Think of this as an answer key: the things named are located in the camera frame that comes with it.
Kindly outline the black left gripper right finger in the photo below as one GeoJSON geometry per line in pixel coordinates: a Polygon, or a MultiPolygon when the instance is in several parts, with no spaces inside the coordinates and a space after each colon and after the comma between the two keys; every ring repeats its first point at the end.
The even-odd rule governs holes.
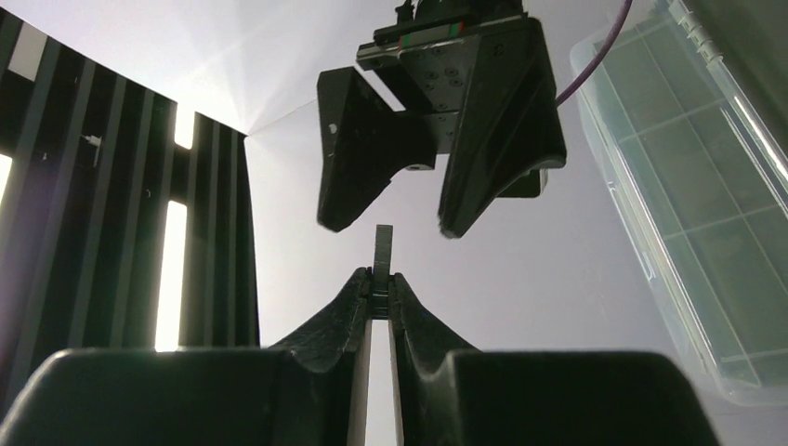
{"type": "Polygon", "coordinates": [[[482,351],[389,281],[401,445],[715,445],[689,380],[643,351],[482,351]]]}

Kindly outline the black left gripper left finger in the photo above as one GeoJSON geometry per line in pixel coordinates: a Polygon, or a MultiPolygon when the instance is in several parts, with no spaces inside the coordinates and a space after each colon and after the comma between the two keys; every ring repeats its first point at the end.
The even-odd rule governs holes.
{"type": "Polygon", "coordinates": [[[267,348],[66,349],[31,376],[5,445],[361,445],[372,272],[267,348]]]}

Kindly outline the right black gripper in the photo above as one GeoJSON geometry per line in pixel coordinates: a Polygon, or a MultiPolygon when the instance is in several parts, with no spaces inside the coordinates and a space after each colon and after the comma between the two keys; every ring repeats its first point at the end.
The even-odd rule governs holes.
{"type": "Polygon", "coordinates": [[[401,170],[444,156],[440,233],[459,239],[495,199],[538,197],[567,161],[542,23],[511,1],[404,4],[357,62],[317,81],[317,221],[330,231],[401,170]]]}

